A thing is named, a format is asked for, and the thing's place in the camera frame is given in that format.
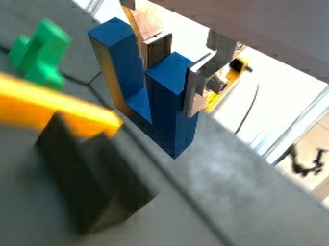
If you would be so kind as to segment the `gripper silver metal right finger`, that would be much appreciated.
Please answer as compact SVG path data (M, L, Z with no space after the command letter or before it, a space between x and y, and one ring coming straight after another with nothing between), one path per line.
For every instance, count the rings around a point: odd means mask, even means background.
M210 52L187 67L182 111L191 118L206 106L209 92L219 93L227 82L217 75L219 69L233 60L237 41L209 30Z

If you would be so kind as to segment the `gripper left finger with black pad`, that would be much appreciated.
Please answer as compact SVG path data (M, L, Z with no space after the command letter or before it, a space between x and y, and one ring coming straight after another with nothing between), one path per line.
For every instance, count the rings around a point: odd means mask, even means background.
M144 69L171 54L173 34L164 30L156 6L148 0L119 0L138 40Z

